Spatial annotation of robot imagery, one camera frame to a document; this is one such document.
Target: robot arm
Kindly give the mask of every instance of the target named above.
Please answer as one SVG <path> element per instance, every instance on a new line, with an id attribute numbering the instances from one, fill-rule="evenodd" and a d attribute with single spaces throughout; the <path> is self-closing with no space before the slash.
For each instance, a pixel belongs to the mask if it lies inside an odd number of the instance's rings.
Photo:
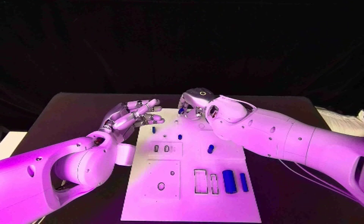
<path id="1" fill-rule="evenodd" d="M 364 138 L 306 125 L 289 116 L 205 88 L 188 90 L 179 113 L 191 119 L 205 115 L 214 133 L 261 156 L 306 165 L 345 187 L 364 206 Z"/>
<path id="2" fill-rule="evenodd" d="M 0 160 L 0 223 L 30 223 L 108 179 L 114 164 L 131 166 L 134 146 L 123 141 L 134 127 L 163 123 L 159 100 L 118 104 L 98 131 Z M 52 186 L 51 171 L 66 184 Z"/>

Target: black curtain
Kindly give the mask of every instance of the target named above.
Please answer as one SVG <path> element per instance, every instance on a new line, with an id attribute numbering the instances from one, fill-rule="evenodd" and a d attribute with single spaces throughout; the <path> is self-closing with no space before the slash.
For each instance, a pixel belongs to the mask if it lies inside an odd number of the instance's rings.
<path id="1" fill-rule="evenodd" d="M 363 0 L 0 0 L 0 124 L 27 130 L 61 91 L 192 87 L 306 96 L 355 114 L 363 9 Z"/>

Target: blue cylinder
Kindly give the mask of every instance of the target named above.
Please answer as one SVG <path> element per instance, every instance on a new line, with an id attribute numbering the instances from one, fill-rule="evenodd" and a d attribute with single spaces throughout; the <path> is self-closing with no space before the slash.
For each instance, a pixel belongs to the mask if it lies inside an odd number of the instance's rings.
<path id="1" fill-rule="evenodd" d="M 234 180 L 234 173 L 231 170 L 225 170 L 222 172 L 224 185 L 225 185 L 225 193 L 234 194 L 237 193 L 237 185 Z"/>
<path id="2" fill-rule="evenodd" d="M 247 179 L 246 179 L 246 174 L 240 173 L 240 180 L 241 180 L 241 185 L 243 185 L 243 191 L 248 191 L 248 184 L 247 184 Z"/>
<path id="3" fill-rule="evenodd" d="M 209 145 L 209 146 L 208 146 L 208 149 L 207 149 L 207 152 L 211 154 L 212 151 L 214 151 L 214 145 Z"/>

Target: white pegboard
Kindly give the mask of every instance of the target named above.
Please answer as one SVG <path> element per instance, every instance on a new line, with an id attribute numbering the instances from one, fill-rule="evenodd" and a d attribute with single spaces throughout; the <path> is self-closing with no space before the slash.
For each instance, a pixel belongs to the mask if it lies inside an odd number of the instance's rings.
<path id="1" fill-rule="evenodd" d="M 178 109 L 163 109 L 157 114 L 165 123 L 143 126 L 139 132 L 121 220 L 261 222 L 243 147 L 215 136 L 205 118 L 188 120 L 178 116 Z M 166 145 L 172 151 L 155 152 L 156 143 L 159 151 Z M 209 144 L 215 147 L 212 154 L 207 152 Z M 173 165 L 179 170 L 170 175 Z M 195 169 L 207 170 L 207 194 L 195 193 Z M 234 172 L 235 194 L 224 190 L 227 169 Z M 248 192 L 243 192 L 240 173 L 246 173 Z M 214 174 L 217 195 L 211 189 Z M 165 183 L 163 190 L 157 189 L 159 183 Z"/>

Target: dark table surface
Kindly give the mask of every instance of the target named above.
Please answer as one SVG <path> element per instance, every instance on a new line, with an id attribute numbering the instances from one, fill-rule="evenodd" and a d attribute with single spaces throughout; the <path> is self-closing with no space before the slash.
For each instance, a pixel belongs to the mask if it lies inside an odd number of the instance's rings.
<path id="1" fill-rule="evenodd" d="M 13 155 L 85 136 L 120 102 L 157 98 L 176 108 L 181 95 L 71 94 L 51 100 Z M 329 129 L 303 97 L 231 96 Z M 137 131 L 127 140 L 136 145 Z M 293 174 L 279 160 L 246 150 L 247 166 L 263 223 L 364 223 L 363 206 Z M 120 223 L 130 167 L 114 166 L 104 185 L 51 213 L 42 223 Z"/>

